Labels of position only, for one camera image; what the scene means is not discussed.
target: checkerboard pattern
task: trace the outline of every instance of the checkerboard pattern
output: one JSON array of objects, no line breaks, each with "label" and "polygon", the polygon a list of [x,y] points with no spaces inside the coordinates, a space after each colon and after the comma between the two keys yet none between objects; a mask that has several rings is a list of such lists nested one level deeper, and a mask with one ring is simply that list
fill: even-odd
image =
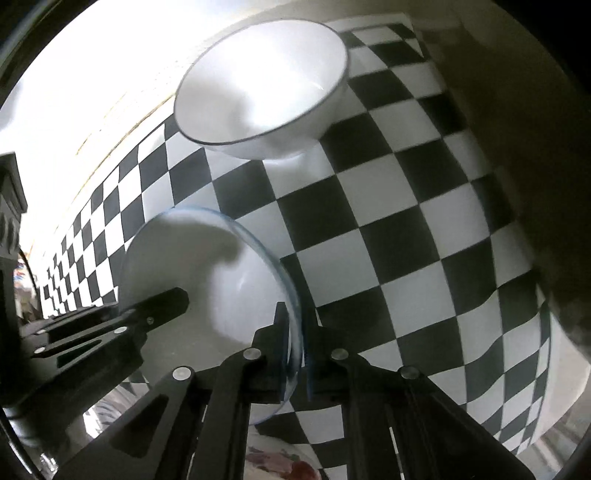
[{"label": "checkerboard pattern", "polygon": [[[495,171],[408,25],[340,33],[349,88],[337,121],[298,157],[240,160],[185,139],[172,117],[156,127],[49,254],[45,311],[115,301],[144,222],[176,205],[216,209],[281,259],[303,304],[355,352],[418,366],[523,450],[545,393],[548,304]],[[344,479],[340,407],[307,403],[302,385],[257,428]]]}]

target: screw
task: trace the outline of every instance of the screw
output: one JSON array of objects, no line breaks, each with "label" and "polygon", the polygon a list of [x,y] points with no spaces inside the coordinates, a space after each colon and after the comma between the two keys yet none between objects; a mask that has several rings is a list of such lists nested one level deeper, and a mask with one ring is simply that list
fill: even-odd
[{"label": "screw", "polygon": [[402,378],[407,380],[416,380],[421,376],[421,372],[416,367],[400,367],[398,370]]},{"label": "screw", "polygon": [[191,376],[191,369],[187,367],[178,367],[174,369],[173,378],[182,382]]},{"label": "screw", "polygon": [[257,358],[260,358],[261,351],[258,348],[247,348],[242,355],[244,355],[244,358],[247,360],[256,360]]},{"label": "screw", "polygon": [[349,352],[344,348],[335,348],[331,353],[330,357],[332,360],[345,360],[349,356]]}]

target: bowl rim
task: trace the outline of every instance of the bowl rim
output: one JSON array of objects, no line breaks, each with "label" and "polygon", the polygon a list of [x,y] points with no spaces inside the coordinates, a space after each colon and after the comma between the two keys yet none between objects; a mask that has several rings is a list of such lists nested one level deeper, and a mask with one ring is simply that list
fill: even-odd
[{"label": "bowl rim", "polygon": [[[295,118],[292,118],[291,120],[284,122],[280,125],[278,125],[277,127],[273,127],[270,128],[268,130],[265,130],[264,132],[261,132],[259,134],[256,135],[251,135],[250,137],[244,137],[244,138],[240,138],[238,140],[232,140],[232,141],[228,141],[228,142],[206,142],[206,141],[202,141],[202,140],[198,140],[196,138],[191,137],[190,135],[188,135],[187,133],[185,133],[183,131],[183,129],[181,128],[181,126],[179,125],[179,123],[176,120],[176,112],[177,112],[177,100],[178,100],[178,91],[181,89],[183,82],[185,80],[185,78],[187,77],[187,75],[189,74],[189,72],[192,70],[192,68],[195,66],[195,64],[203,57],[205,56],[210,50],[212,50],[214,47],[216,47],[217,44],[223,42],[224,40],[226,40],[227,38],[243,31],[243,30],[247,30],[249,28],[252,27],[257,27],[259,25],[264,25],[267,23],[276,23],[276,22],[286,22],[286,21],[300,21],[300,22],[307,22],[307,23],[313,23],[316,25],[320,25],[321,27],[326,28],[327,30],[330,30],[331,32],[333,32],[337,37],[339,37],[339,40],[342,43],[343,48],[345,49],[345,66],[343,67],[343,70],[340,72],[339,75],[339,79],[335,82],[335,84],[333,85],[333,87],[328,91],[328,93],[326,93],[320,100],[318,100],[316,103],[314,103],[313,105],[311,105],[311,107],[309,107],[308,109],[306,109],[304,112],[302,112],[301,114],[297,115]],[[173,117],[174,117],[174,121],[177,124],[178,127],[178,131],[181,133],[182,136],[184,136],[185,138],[187,138],[188,140],[192,141],[192,142],[196,142],[200,145],[210,145],[210,146],[224,146],[224,145],[235,145],[235,144],[239,144],[242,142],[247,142],[250,140],[254,140],[256,138],[262,137],[264,135],[268,135],[272,132],[275,132],[281,128],[286,127],[287,125],[291,125],[295,122],[297,122],[300,118],[308,115],[308,113],[310,113],[312,110],[316,109],[318,106],[322,105],[325,101],[328,100],[328,98],[331,97],[331,95],[333,93],[335,93],[335,91],[338,90],[339,87],[341,87],[342,83],[344,81],[346,81],[346,78],[348,76],[348,72],[349,72],[349,64],[350,64],[350,55],[349,55],[349,49],[347,48],[347,46],[345,45],[345,42],[343,41],[343,39],[340,37],[339,32],[337,32],[334,28],[329,27],[328,25],[322,23],[322,22],[317,22],[317,21],[313,21],[313,20],[307,20],[305,18],[279,18],[277,20],[267,20],[264,22],[259,22],[253,25],[246,25],[242,28],[239,28],[238,30],[229,33],[228,35],[224,35],[222,38],[220,38],[219,40],[215,41],[211,46],[209,46],[207,49],[205,49],[204,52],[202,52],[196,59],[195,61],[191,64],[191,66],[187,69],[187,71],[183,74],[183,78],[181,79],[180,83],[178,84],[177,90],[174,94],[174,105],[173,105]]]}]

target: white surface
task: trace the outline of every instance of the white surface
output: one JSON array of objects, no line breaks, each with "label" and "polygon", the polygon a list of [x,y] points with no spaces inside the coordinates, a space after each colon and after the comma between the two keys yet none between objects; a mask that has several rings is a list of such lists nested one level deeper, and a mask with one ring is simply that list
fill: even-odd
[{"label": "white surface", "polygon": [[[324,25],[304,20],[253,25],[197,59],[178,88],[175,119],[191,139],[224,151],[221,144],[269,134],[335,95],[347,63],[342,40]],[[324,114],[327,128],[334,111]],[[311,138],[317,134],[314,127],[311,122]],[[261,140],[261,148],[267,141]],[[237,148],[234,145],[233,151],[241,152]],[[235,156],[253,158],[248,148],[242,152]]]}]

